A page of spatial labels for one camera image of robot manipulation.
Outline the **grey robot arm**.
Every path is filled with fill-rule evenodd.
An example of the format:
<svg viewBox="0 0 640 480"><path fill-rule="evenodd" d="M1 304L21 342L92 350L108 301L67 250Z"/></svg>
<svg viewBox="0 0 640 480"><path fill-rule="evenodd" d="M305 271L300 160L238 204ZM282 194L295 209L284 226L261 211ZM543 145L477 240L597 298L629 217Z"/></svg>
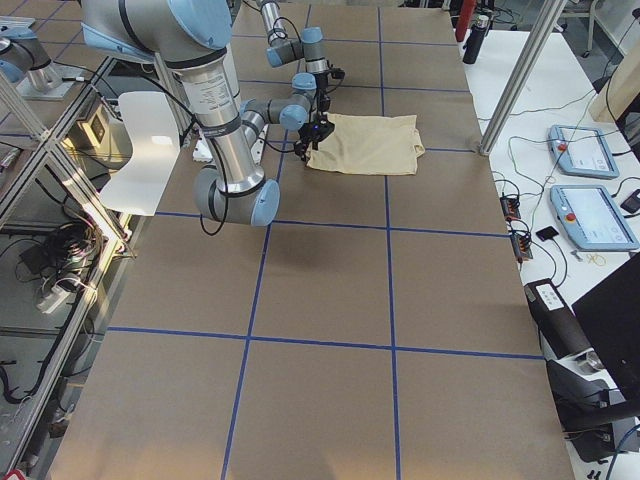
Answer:
<svg viewBox="0 0 640 480"><path fill-rule="evenodd" d="M295 36L290 37L285 24L288 19L281 12L276 1L256 1L267 35L266 56L269 64L276 68L297 60L305 62L305 71L316 81L316 110L325 113L330 107L328 93L329 78L334 68L325 54L324 36L319 27L308 27L299 32L294 24Z"/></svg>
<svg viewBox="0 0 640 480"><path fill-rule="evenodd" d="M232 38L232 14L225 1L84 1L82 28L87 45L110 55L148 63L160 57L176 74L188 99L188 110L213 148L213 166L205 166L194 184L194 201L204 218L220 224L270 224L277 213L280 189L252 157L251 148L268 124L300 135L298 156L329 136L333 124L328 79L342 75L329 64L324 35L318 27L287 35L274 1L258 4L268 39L271 66L296 60L303 72L292 79L284 99L249 100L238 105L226 69Z"/></svg>

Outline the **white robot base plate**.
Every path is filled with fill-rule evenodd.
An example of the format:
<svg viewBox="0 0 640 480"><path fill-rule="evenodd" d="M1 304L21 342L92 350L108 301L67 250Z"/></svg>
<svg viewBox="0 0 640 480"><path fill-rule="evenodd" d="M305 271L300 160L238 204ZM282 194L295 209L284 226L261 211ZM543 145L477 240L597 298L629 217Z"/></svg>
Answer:
<svg viewBox="0 0 640 480"><path fill-rule="evenodd" d="M260 165L266 146L266 137L268 134L269 126L265 125L259 131L258 134L252 133L247 136L248 144L250 147L251 157L256 165ZM213 154L209 148L204 135L199 134L196 142L195 149L193 151L193 160L196 162L211 163L213 161Z"/></svg>

